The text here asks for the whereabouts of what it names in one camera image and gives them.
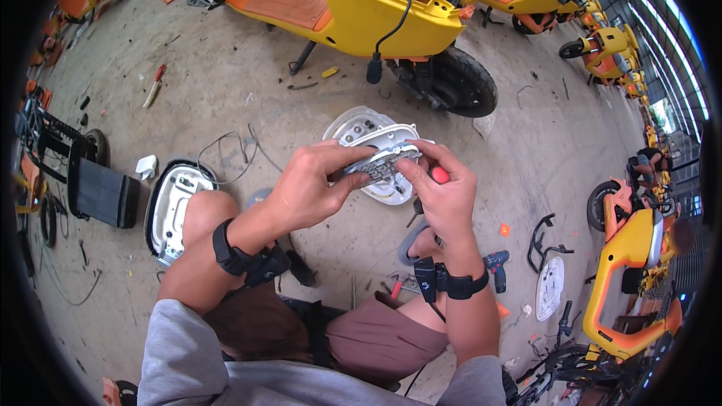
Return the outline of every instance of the left hand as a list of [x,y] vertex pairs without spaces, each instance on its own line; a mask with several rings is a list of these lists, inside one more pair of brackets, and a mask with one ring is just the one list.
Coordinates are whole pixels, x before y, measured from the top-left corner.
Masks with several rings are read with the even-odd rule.
[[374,153],[366,146],[341,146],[333,138],[297,149],[264,201],[282,230],[279,235],[315,226],[341,210],[351,191],[370,176],[354,173],[330,186],[329,175]]

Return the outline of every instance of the gray t-shirt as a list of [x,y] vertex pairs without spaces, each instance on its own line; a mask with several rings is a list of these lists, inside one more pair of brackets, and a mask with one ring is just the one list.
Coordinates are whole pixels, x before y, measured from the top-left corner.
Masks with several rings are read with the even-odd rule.
[[[328,368],[291,361],[223,362],[213,329],[184,304],[156,303],[150,316],[138,404],[424,404]],[[501,363],[480,356],[456,369],[442,406],[505,404]]]

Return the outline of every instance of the brown shorts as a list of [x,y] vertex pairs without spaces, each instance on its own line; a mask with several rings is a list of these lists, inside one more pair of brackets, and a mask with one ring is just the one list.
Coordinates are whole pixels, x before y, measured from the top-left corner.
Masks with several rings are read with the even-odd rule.
[[[394,310],[401,305],[376,292],[329,323],[326,338],[335,369],[389,388],[440,356],[448,345],[446,334]],[[313,362],[308,332],[276,296],[274,283],[242,289],[203,319],[216,332],[223,351],[237,361]]]

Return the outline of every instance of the cordless drill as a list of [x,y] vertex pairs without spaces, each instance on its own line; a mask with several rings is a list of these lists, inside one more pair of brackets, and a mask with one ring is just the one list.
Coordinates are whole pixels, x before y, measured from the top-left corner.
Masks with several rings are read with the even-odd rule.
[[491,270],[494,275],[494,288],[497,293],[506,292],[506,272],[504,271],[504,262],[509,260],[509,251],[492,252],[490,255],[483,257],[484,265],[487,270]]

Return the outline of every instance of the gray sleeve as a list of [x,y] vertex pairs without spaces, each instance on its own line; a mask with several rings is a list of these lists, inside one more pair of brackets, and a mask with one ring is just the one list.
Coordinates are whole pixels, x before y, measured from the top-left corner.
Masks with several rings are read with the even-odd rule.
[[504,406],[506,395],[501,381],[501,362],[496,356],[478,356],[456,368],[449,387],[437,406],[478,404]]
[[227,385],[213,329],[180,301],[158,301],[145,339],[138,404],[210,404]]

